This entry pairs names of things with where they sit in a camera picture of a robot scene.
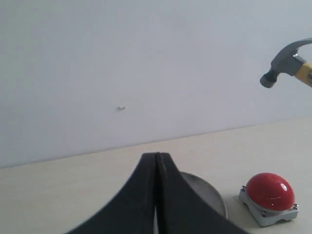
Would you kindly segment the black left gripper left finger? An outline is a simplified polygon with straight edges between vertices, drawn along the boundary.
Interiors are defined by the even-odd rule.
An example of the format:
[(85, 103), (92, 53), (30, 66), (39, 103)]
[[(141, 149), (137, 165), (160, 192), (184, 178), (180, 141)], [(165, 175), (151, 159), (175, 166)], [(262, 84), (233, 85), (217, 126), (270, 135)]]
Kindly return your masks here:
[(157, 153), (144, 153), (119, 192), (70, 234), (152, 234)]

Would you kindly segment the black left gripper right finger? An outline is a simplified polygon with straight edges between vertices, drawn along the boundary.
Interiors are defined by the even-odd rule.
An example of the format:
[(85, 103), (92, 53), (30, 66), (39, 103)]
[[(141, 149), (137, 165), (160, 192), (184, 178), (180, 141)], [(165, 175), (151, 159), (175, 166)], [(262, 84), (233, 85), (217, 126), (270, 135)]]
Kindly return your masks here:
[(245, 234), (211, 208), (183, 179), (169, 153), (157, 153), (160, 234)]

